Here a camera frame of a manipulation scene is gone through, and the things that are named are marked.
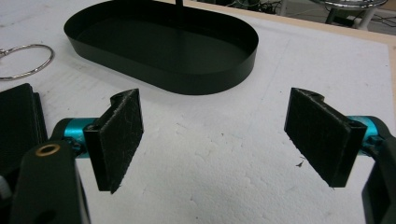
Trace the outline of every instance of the black oval tray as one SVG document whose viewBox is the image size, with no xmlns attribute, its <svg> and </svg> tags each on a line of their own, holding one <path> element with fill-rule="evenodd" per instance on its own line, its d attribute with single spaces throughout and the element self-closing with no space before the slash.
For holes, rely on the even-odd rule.
<svg viewBox="0 0 396 224">
<path fill-rule="evenodd" d="M 64 25 L 76 53 L 167 91 L 225 91 L 251 72 L 259 38 L 237 18 L 154 1 L 109 1 Z"/>
</svg>

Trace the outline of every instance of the white table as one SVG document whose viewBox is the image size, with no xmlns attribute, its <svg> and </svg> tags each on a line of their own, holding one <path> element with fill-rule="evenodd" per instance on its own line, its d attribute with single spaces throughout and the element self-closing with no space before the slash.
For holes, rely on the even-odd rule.
<svg viewBox="0 0 396 224">
<path fill-rule="evenodd" d="M 145 133 L 120 189 L 98 191 L 90 161 L 78 160 L 92 223 L 364 222 L 361 190 L 373 161 L 358 157 L 346 188 L 329 188 L 307 161 L 296 166 L 301 154 L 283 128 L 290 88 L 298 87 L 323 94 L 345 115 L 377 116 L 395 133 L 393 37 L 373 41 L 361 31 L 186 2 L 232 14 L 260 36 L 244 82 L 187 96 L 74 52 L 64 23 L 95 2 L 0 0 L 1 48 L 43 43 L 56 52 L 38 74 L 0 83 L 0 91 L 28 82 L 40 93 L 49 134 L 60 119 L 99 117 L 113 94 L 140 90 Z M 14 53 L 0 61 L 0 73 L 14 75 L 47 57 L 44 49 Z"/>
</svg>

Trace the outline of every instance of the black gripper pad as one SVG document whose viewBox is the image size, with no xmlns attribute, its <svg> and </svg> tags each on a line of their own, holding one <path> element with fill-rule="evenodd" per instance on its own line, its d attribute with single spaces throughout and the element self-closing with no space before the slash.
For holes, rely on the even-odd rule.
<svg viewBox="0 0 396 224">
<path fill-rule="evenodd" d="M 24 154 L 47 141 L 40 97 L 25 83 L 0 92 L 0 175 L 14 186 Z"/>
<path fill-rule="evenodd" d="M 330 187 L 342 188 L 367 127 L 323 100 L 315 92 L 292 88 L 285 132 Z"/>
<path fill-rule="evenodd" d="M 139 90 L 110 99 L 111 107 L 84 129 L 99 190 L 114 193 L 128 170 L 143 134 Z"/>
</svg>

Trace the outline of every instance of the cable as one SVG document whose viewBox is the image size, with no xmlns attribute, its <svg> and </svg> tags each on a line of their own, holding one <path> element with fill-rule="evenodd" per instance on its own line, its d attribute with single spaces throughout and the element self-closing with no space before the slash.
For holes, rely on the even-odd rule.
<svg viewBox="0 0 396 224">
<path fill-rule="evenodd" d="M 236 1 L 233 1 L 231 4 L 227 5 L 226 7 L 230 7 L 236 4 Z"/>
<path fill-rule="evenodd" d="M 307 12 L 318 11 L 318 10 L 322 10 L 322 9 L 323 9 L 322 7 L 320 7 L 320 8 L 313 8 L 313 9 L 308 9 L 308 10 L 306 10 L 306 11 L 294 13 L 294 14 L 291 14 L 291 15 L 286 15 L 286 16 L 287 16 L 287 17 L 295 17 L 295 16 L 299 16 L 299 15 L 305 14 L 305 13 L 307 13 Z"/>
<path fill-rule="evenodd" d="M 378 15 L 375 15 L 377 17 L 379 17 L 379 19 L 372 19 L 372 21 L 376 21 L 376 22 L 381 22 L 383 24 L 386 24 L 389 27 L 396 27 L 396 21 L 392 21 L 391 19 L 396 20 L 396 17 L 381 17 Z"/>
<path fill-rule="evenodd" d="M 242 5 L 244 7 L 255 7 L 255 6 L 257 6 L 260 3 L 260 1 L 259 1 L 258 3 L 253 4 L 253 5 L 246 5 L 244 3 L 241 3 L 239 0 L 236 0 L 236 2 L 238 2 L 240 5 Z"/>
</svg>

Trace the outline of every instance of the key ring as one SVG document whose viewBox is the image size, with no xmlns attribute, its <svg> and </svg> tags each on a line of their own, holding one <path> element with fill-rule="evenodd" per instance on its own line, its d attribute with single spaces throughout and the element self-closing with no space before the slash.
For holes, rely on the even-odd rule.
<svg viewBox="0 0 396 224">
<path fill-rule="evenodd" d="M 25 73 L 22 73 L 22 74 L 13 76 L 13 77 L 0 77 L 0 81 L 11 81 L 11 80 L 15 80 L 15 79 L 23 78 L 23 77 L 29 77 L 32 74 L 41 71 L 43 68 L 45 68 L 47 65 L 49 65 L 49 63 L 52 62 L 53 57 L 55 57 L 55 52 L 53 51 L 52 48 L 48 47 L 47 45 L 31 44 L 31 45 L 22 45 L 22 46 L 13 48 L 13 49 L 8 49 L 8 50 L 0 49 L 0 59 L 2 57 L 7 56 L 10 53 L 15 52 L 15 51 L 18 51 L 18 50 L 21 50 L 21 49 L 32 49 L 32 48 L 48 49 L 50 51 L 49 58 L 43 64 L 41 64 L 37 68 L 33 69 L 32 71 L 25 72 Z"/>
</svg>

